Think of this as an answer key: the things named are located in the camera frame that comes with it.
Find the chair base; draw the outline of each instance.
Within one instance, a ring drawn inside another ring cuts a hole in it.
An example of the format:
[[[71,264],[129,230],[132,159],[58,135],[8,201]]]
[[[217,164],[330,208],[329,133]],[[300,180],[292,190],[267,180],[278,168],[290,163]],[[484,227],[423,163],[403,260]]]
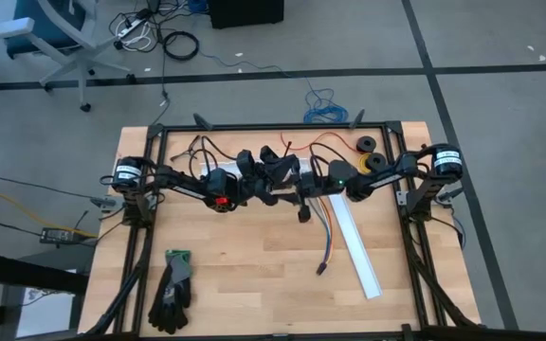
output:
[[[91,109],[91,105],[85,101],[85,88],[87,86],[88,75],[94,76],[96,74],[96,72],[94,71],[94,67],[101,67],[115,71],[123,71],[128,74],[128,76],[126,77],[131,76],[132,79],[136,81],[136,77],[134,77],[134,75],[130,75],[131,70],[129,68],[114,63],[101,62],[97,59],[98,55],[110,44],[110,40],[107,40],[99,44],[94,50],[83,49],[75,54],[67,56],[67,58],[65,59],[52,58],[55,61],[59,62],[61,65],[49,74],[47,74],[45,77],[41,78],[39,80],[39,83],[44,87],[47,92],[50,92],[52,88],[51,86],[47,85],[49,82],[55,81],[56,79],[59,79],[60,77],[70,72],[77,72],[80,92],[80,109],[82,109],[82,111],[86,113],[89,112]]]

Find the red light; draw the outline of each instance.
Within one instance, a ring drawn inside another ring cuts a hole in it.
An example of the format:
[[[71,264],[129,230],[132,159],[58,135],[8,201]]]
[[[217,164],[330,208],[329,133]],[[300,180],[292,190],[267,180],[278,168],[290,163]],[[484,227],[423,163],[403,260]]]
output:
[[[216,198],[216,205],[226,205],[226,204],[228,204],[228,198],[225,198],[225,197]]]

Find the office chair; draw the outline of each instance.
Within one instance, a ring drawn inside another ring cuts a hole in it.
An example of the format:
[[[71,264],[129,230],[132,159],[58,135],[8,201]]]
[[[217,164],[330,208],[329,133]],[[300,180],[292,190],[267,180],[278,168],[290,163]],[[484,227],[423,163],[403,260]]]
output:
[[[81,109],[89,112],[85,101],[87,75],[93,67],[128,73],[126,78],[136,83],[136,77],[124,66],[99,61],[97,57],[116,37],[97,43],[92,39],[96,27],[98,0],[17,0],[14,20],[0,23],[0,38],[6,39],[8,55],[41,51],[61,66],[39,80],[47,92],[48,85],[76,70],[80,89]]]

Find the orange wire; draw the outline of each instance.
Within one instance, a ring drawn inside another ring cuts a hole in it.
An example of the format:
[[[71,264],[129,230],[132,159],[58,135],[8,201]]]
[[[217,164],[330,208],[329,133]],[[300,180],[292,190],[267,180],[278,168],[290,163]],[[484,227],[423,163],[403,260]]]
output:
[[[328,254],[328,259],[326,260],[326,264],[330,261],[332,258],[332,250],[334,249],[334,243],[332,242],[332,239],[334,237],[334,232],[332,229],[332,219],[330,219],[330,212],[328,211],[328,207],[323,203],[323,200],[321,198],[318,198],[319,203],[321,204],[321,207],[323,207],[323,213],[326,215],[326,218],[328,219],[328,226],[330,226],[330,253]]]
[[[349,148],[350,150],[352,150],[352,151],[358,153],[358,151],[357,151],[357,149],[356,149],[355,147],[351,147],[351,145],[349,145],[349,144],[347,143],[347,141],[345,141],[345,139],[342,138],[341,135],[338,135],[337,133],[334,133],[334,132],[325,132],[325,133],[322,133],[322,134],[320,134],[318,137],[316,137],[316,139],[313,140],[313,142],[309,143],[308,145],[306,145],[306,146],[304,146],[304,147],[300,147],[300,148],[292,148],[292,147],[288,148],[288,145],[287,145],[287,144],[285,143],[285,141],[283,140],[283,133],[282,133],[282,132],[280,132],[280,139],[282,140],[283,146],[284,146],[285,148],[288,148],[289,151],[302,151],[302,150],[305,150],[305,149],[309,148],[309,146],[311,146],[313,143],[318,142],[319,139],[322,138],[322,137],[325,136],[325,135],[334,135],[334,136],[338,137],[338,138],[342,141],[342,143],[344,143],[345,146],[347,146],[347,148]]]

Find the wooden table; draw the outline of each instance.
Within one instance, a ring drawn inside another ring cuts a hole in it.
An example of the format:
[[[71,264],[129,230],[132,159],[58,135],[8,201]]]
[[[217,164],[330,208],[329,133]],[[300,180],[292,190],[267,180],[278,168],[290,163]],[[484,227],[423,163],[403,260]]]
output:
[[[418,150],[423,143],[430,143],[424,122],[404,122],[403,129],[408,150]],[[371,135],[377,141],[377,150],[383,151],[382,136],[377,130],[332,131],[353,145],[359,137]],[[323,132],[285,131],[283,137],[286,141],[291,140],[293,147],[298,147],[309,144]],[[145,135],[145,127],[124,128],[117,157],[142,156]],[[257,156],[265,144],[277,154],[284,151],[279,131],[212,132],[207,135],[223,152],[233,155],[241,149],[250,149]],[[187,171],[187,156],[173,164],[169,158],[185,151],[194,137],[195,133],[170,134],[167,164]],[[358,155],[349,151],[338,138],[326,135],[321,141],[337,149],[350,162],[356,162]],[[397,155],[397,146],[393,147]],[[225,161],[213,148],[209,149],[219,162]],[[318,148],[317,153],[328,160],[334,159],[323,148]],[[307,157],[308,150],[295,154]],[[201,159],[193,162],[195,173],[200,172],[198,164],[201,162]],[[190,324],[175,335],[389,332],[399,331],[403,323],[410,323],[414,330],[419,329],[391,186],[378,189],[364,202],[349,204],[383,291],[382,296],[370,300],[364,297],[334,218],[334,254],[328,269],[319,277],[316,269],[323,257],[326,237],[315,215],[310,222],[299,224],[296,207],[287,203],[265,206],[257,199],[251,200],[248,207],[220,214],[190,197],[169,190],[164,193],[166,199],[156,216],[141,336],[167,335],[147,322],[167,249],[189,249],[194,271],[192,304],[187,310]],[[452,222],[447,209],[435,206],[432,215]],[[104,221],[100,234],[120,218],[119,215]],[[426,227],[440,284],[467,317],[479,322],[455,231],[436,222],[427,223]],[[118,291],[128,235],[128,227],[119,227],[97,247],[80,332],[96,323]],[[139,252],[137,247],[135,259]],[[429,321],[435,323],[424,282],[423,287]],[[128,299],[125,330],[130,329],[135,294],[136,288]]]

